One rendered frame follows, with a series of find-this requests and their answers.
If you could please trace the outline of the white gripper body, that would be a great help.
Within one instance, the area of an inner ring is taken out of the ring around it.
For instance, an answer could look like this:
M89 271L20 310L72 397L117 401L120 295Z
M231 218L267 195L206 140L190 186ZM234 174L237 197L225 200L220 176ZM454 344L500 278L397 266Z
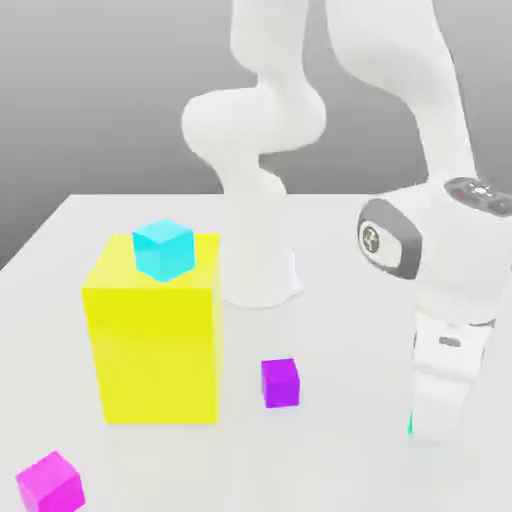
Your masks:
M477 374L449 375L414 369L412 435L433 442L449 439L459 424L464 403L477 378Z

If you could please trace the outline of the small purple cube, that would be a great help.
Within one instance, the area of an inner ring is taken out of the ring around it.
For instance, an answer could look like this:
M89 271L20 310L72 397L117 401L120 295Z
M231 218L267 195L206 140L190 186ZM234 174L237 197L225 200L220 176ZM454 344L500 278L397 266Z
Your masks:
M261 378L267 408L299 405L300 376L293 358L262 361Z

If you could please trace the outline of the small cyan cube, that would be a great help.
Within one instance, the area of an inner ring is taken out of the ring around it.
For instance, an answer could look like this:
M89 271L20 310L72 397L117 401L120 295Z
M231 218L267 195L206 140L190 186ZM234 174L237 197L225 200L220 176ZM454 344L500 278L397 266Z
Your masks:
M136 269L158 282L167 282L196 266L192 229L169 219L132 232Z

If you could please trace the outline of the small magenta cube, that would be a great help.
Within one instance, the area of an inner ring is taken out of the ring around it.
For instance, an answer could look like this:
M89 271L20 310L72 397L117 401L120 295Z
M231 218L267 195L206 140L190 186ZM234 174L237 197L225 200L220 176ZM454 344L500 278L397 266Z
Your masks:
M26 512L75 512L85 502L79 472L53 451L15 476Z

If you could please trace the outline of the large yellow box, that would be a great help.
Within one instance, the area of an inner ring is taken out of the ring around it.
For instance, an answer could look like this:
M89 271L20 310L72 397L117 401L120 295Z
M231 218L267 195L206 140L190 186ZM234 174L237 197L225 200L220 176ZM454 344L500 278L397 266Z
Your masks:
M193 270L139 272L130 235L107 242L82 286L108 424L215 424L223 364L220 238L195 237Z

